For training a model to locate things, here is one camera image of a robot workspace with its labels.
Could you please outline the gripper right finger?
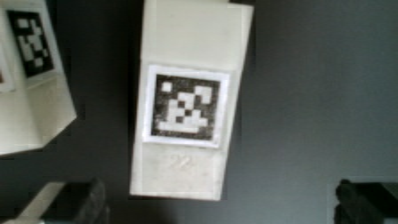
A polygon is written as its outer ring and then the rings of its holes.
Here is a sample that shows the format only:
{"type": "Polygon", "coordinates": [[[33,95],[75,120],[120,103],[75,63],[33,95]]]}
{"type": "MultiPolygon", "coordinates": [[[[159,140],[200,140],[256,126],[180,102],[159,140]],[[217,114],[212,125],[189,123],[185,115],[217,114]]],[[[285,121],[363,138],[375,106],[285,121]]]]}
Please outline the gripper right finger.
{"type": "Polygon", "coordinates": [[[398,182],[352,182],[336,188],[335,224],[398,224],[398,182]]]}

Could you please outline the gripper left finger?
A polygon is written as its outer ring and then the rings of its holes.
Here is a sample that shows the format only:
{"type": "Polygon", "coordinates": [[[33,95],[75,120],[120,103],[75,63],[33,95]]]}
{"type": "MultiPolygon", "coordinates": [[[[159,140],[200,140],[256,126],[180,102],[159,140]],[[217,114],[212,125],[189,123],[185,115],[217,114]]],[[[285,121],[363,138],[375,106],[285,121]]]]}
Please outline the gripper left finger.
{"type": "Polygon", "coordinates": [[[11,224],[109,224],[105,184],[89,182],[50,182],[11,224]]]}

